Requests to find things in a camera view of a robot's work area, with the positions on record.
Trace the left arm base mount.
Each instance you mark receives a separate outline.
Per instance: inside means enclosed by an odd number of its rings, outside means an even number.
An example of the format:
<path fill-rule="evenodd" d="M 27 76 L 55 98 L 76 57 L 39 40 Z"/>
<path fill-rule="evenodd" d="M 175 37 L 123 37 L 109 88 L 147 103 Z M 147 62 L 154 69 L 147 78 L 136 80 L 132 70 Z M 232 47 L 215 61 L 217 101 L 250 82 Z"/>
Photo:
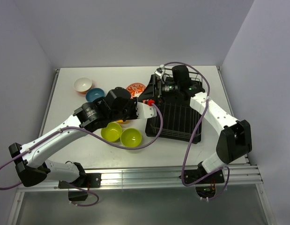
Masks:
<path fill-rule="evenodd" d="M 87 173 L 85 177 L 78 178 L 72 183 L 59 181 L 58 189 L 68 189 L 68 200 L 71 204 L 79 207 L 89 207 L 99 202 L 99 196 L 90 189 L 99 188 L 100 186 L 101 173 Z M 96 198 L 95 202 L 82 204 L 90 195 Z"/>

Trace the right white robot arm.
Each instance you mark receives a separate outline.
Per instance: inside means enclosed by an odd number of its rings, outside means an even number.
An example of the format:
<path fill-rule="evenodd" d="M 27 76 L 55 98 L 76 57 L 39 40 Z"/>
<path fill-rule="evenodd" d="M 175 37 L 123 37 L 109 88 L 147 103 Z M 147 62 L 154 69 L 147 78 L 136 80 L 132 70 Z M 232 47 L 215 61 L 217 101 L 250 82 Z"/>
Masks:
<path fill-rule="evenodd" d="M 138 100 L 153 100 L 157 103 L 164 98 L 178 97 L 200 114 L 193 135 L 202 120 L 206 120 L 214 128 L 219 136 L 216 151 L 198 164 L 198 177 L 194 181 L 207 183 L 214 177 L 215 172 L 252 150 L 251 127 L 248 121 L 240 121 L 231 116 L 210 98 L 209 84 L 206 89 L 193 84 L 189 69 L 202 75 L 199 70 L 182 62 L 172 62 L 171 65 L 172 82 L 166 82 L 164 76 L 169 70 L 169 63 L 160 65 Z"/>

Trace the orange patterned white bowl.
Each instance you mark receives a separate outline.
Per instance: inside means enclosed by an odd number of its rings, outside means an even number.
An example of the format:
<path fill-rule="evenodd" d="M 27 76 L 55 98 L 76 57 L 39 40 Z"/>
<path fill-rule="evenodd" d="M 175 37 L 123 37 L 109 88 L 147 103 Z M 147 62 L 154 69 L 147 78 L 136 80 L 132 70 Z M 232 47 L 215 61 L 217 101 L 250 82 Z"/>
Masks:
<path fill-rule="evenodd" d="M 126 88 L 126 90 L 130 93 L 131 98 L 139 97 L 145 89 L 146 85 L 139 82 L 132 83 Z"/>

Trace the orange plastic bowl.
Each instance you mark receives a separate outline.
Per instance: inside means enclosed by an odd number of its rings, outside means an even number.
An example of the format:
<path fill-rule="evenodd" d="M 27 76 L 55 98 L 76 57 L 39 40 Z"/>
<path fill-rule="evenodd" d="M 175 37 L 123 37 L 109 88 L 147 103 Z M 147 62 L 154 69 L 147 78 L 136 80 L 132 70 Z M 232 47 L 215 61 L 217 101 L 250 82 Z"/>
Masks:
<path fill-rule="evenodd" d="M 128 124 L 130 121 L 129 120 L 118 120 L 117 123 L 119 124 Z"/>

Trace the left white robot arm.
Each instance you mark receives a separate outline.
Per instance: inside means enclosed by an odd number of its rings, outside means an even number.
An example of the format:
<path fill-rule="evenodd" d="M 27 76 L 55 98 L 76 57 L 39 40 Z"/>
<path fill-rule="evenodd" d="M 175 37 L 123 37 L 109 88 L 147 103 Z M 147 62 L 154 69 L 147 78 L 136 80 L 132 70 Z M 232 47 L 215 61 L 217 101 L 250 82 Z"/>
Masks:
<path fill-rule="evenodd" d="M 80 163 L 57 163 L 49 158 L 86 135 L 93 135 L 117 120 L 148 119 L 161 116 L 158 107 L 131 98 L 124 88 L 116 87 L 105 97 L 84 103 L 63 123 L 30 143 L 14 143 L 9 151 L 15 160 L 15 168 L 25 187 L 35 186 L 44 180 L 59 180 L 74 187 L 85 184 L 87 175 Z"/>

